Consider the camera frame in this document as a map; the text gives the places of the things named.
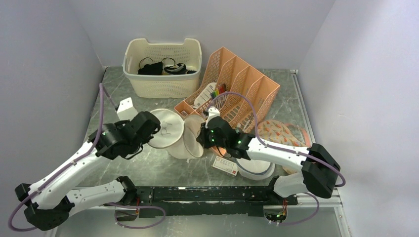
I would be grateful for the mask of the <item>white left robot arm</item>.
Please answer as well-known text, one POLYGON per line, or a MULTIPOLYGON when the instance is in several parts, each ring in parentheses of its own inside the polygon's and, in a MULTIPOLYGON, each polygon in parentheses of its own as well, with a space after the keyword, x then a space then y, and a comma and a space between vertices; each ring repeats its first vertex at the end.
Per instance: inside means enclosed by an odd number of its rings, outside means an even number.
POLYGON ((137 188, 127 176, 100 186, 75 187, 98 167, 118 157, 133 158, 160 129, 160 121, 151 112, 139 112, 131 120, 100 123, 79 150, 51 174, 33 184, 17 186, 18 209, 26 207, 24 216, 32 225, 28 230, 54 229, 70 216, 94 206, 138 201, 137 188))

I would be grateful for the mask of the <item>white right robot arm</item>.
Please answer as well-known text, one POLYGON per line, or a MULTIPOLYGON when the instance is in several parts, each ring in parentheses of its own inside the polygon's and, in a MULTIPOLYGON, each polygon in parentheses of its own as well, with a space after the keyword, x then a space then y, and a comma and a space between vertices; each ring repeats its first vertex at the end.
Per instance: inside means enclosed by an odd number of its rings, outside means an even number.
POLYGON ((307 148, 268 142, 234 130, 220 116, 201 123, 196 140, 204 148, 223 148, 236 159, 266 161, 294 170, 292 175, 273 180, 273 187, 266 192, 271 204, 279 204, 288 196, 305 192, 330 198, 337 187, 340 165, 320 144, 314 143, 307 148))

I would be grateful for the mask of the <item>black white bra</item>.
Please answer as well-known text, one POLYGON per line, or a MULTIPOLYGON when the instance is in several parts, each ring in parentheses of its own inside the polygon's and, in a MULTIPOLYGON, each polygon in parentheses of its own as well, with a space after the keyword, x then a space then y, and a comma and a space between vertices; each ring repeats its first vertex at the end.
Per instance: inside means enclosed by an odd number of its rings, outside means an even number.
POLYGON ((178 63, 172 66, 164 67, 164 71, 170 75, 184 75, 187 74, 188 69, 185 64, 178 63))

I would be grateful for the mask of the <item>white mesh laundry bag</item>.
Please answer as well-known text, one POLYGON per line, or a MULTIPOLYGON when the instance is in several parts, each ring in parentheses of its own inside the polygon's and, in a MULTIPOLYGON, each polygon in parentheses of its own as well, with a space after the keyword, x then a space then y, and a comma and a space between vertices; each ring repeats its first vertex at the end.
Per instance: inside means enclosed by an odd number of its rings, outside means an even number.
POLYGON ((151 111, 159 121, 160 130, 153 135, 148 145, 155 149, 165 149, 177 159, 201 158, 203 146, 197 142, 201 124, 204 119, 199 115, 190 114, 182 118, 169 109, 151 111))

